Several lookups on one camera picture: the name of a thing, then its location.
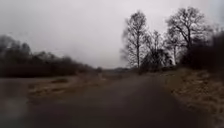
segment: asphalt road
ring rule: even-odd
[[[206,118],[187,111],[158,80],[128,78],[69,99],[27,110],[12,128],[202,128]]]

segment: dry grass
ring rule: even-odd
[[[29,84],[28,96],[30,101],[55,100],[91,87],[108,85],[122,78],[121,74],[79,74],[73,77],[39,79]]]
[[[164,87],[190,110],[210,115],[224,125],[224,86],[206,71],[179,69],[157,74]]]

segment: bare tree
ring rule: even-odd
[[[157,71],[163,67],[172,65],[171,57],[166,51],[163,39],[158,31],[146,34],[145,46],[148,52],[142,61],[140,73],[147,72],[148,70]]]
[[[146,33],[146,17],[141,11],[137,11],[126,21],[126,25],[123,33],[125,42],[123,57],[128,61],[130,66],[137,66],[139,68],[143,54],[141,46],[144,43]]]
[[[193,7],[181,8],[167,21],[168,28],[173,29],[183,37],[186,47],[192,47],[194,38],[201,38],[208,31],[204,15]]]
[[[182,47],[182,41],[180,39],[180,34],[176,33],[173,29],[168,29],[168,32],[165,35],[165,47],[167,50],[170,50],[173,54],[174,64],[177,64],[177,52],[178,48]]]

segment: sky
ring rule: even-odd
[[[0,0],[0,34],[28,43],[33,51],[116,68],[125,66],[120,57],[125,19],[141,10],[149,29],[164,33],[167,18],[188,6],[223,26],[223,0]]]

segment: grass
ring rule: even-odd
[[[69,80],[66,78],[57,78],[53,81],[51,81],[52,84],[58,84],[58,83],[68,83]]]
[[[209,115],[220,114],[220,108],[224,106],[224,86],[206,71],[179,69],[158,77],[164,88],[189,110]]]

